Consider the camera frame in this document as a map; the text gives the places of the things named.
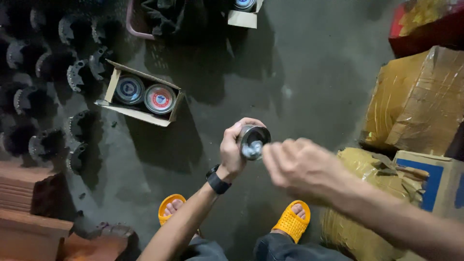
forearm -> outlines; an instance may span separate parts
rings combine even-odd
[[[218,195],[208,183],[205,183],[156,232],[138,260],[166,261],[181,253],[208,215],[217,198]]]
[[[393,243],[428,260],[464,260],[464,226],[433,216],[356,180],[334,197],[334,207]]]

gray pants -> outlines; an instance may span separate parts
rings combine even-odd
[[[351,261],[337,251],[315,244],[297,245],[286,235],[269,233],[258,239],[253,255],[256,261]],[[195,237],[181,260],[227,261],[222,248],[213,241]]]

hand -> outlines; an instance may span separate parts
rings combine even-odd
[[[316,198],[313,204],[333,205],[358,181],[333,153],[304,138],[266,144],[263,162],[276,186],[289,194]]]
[[[221,143],[220,152],[222,163],[216,174],[226,182],[232,180],[242,172],[246,160],[240,154],[240,145],[237,144],[237,137],[245,124],[254,124],[266,127],[261,121],[252,118],[243,118],[234,126],[224,131],[224,138]]]

tin lid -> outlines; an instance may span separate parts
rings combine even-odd
[[[137,104],[143,101],[145,85],[137,76],[121,76],[116,85],[116,97],[125,104]]]
[[[175,92],[163,84],[152,85],[145,92],[145,106],[156,114],[166,114],[172,111],[175,101]]]
[[[247,9],[255,4],[256,0],[235,0],[234,5],[238,9]]]

concrete floor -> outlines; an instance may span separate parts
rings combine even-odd
[[[266,0],[258,29],[229,28],[199,47],[167,50],[126,34],[115,46],[122,63],[172,80],[187,98],[167,128],[101,110],[79,94],[61,102],[61,118],[101,111],[91,161],[82,176],[67,174],[74,205],[85,216],[77,225],[125,223],[143,249],[160,227],[161,201],[173,193],[188,198],[200,188],[220,162],[224,129],[242,117],[263,121],[274,141],[307,137],[332,151],[355,145],[379,68],[393,59],[387,37],[400,2]],[[126,0],[116,3],[122,18]],[[201,230],[230,260],[249,260],[255,240],[290,202],[262,162],[252,162]],[[319,212],[312,208],[303,241],[319,241]]]

